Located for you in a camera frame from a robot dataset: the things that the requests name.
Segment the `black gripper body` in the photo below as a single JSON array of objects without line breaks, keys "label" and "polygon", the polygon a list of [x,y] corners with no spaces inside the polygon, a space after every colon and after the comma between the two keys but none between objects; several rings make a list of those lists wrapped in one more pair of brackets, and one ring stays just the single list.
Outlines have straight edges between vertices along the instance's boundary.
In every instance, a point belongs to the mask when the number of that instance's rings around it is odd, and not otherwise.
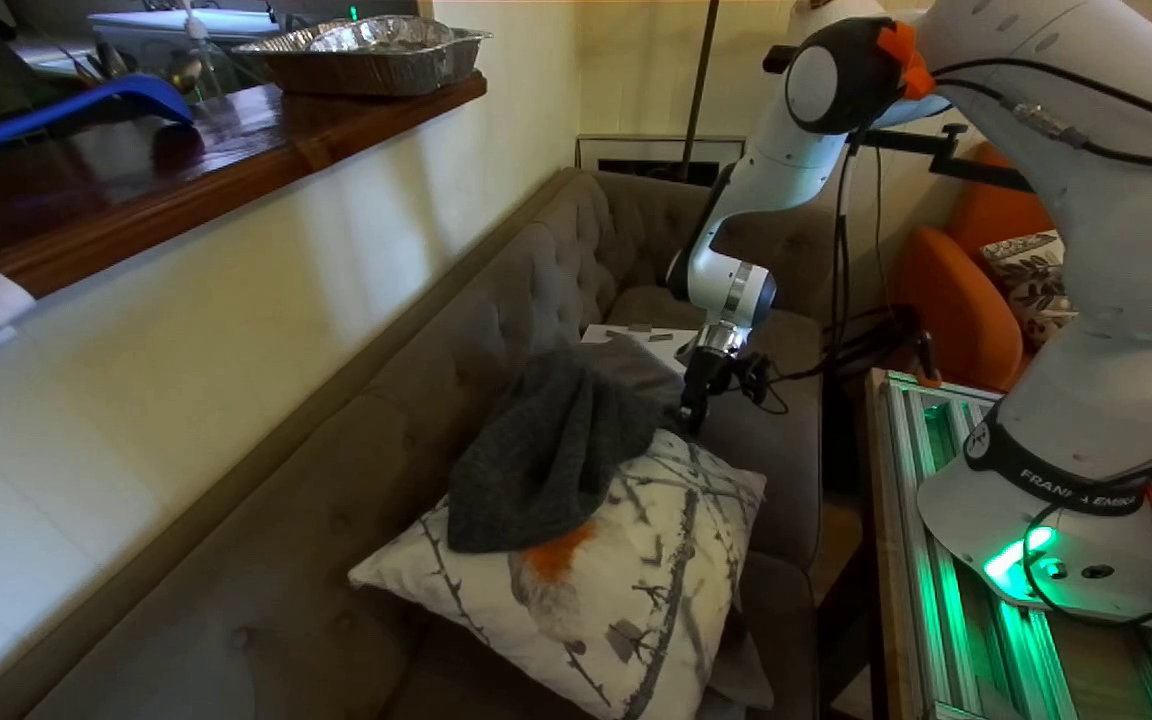
[{"label": "black gripper body", "polygon": [[752,331],[742,325],[710,319],[686,350],[685,404],[705,408],[727,387],[738,387],[752,404],[759,404],[766,398],[766,362],[752,350]]}]

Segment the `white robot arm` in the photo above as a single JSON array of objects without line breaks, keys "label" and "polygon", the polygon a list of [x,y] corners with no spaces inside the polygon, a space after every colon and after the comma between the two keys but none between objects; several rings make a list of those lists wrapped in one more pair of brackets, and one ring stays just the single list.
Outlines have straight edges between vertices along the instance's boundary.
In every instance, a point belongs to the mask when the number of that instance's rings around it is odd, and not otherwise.
[{"label": "white robot arm", "polygon": [[1053,216],[1071,319],[921,485],[921,521],[1012,605],[1152,624],[1152,20],[1126,0],[823,8],[673,261],[673,293],[705,313],[693,362],[737,357],[772,304],[772,275],[718,234],[807,205],[853,139],[940,109]]}]

